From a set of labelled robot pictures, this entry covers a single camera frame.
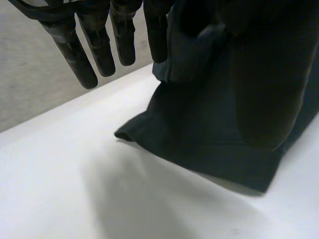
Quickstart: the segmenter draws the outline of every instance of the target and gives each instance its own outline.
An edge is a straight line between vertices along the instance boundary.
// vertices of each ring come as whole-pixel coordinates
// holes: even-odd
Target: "gray floor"
[[[116,63],[116,73],[108,78],[99,76],[77,25],[79,38],[98,75],[99,86],[152,62],[141,9],[134,24],[137,60],[134,65],[124,67],[119,62],[108,19],[107,31]],[[86,92],[42,26],[25,17],[8,1],[0,0],[0,132]]]

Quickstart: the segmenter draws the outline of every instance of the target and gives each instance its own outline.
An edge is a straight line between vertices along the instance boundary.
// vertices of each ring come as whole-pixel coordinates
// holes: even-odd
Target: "white table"
[[[114,138],[158,84],[146,66],[1,133],[0,239],[318,238],[319,119],[250,197]]]

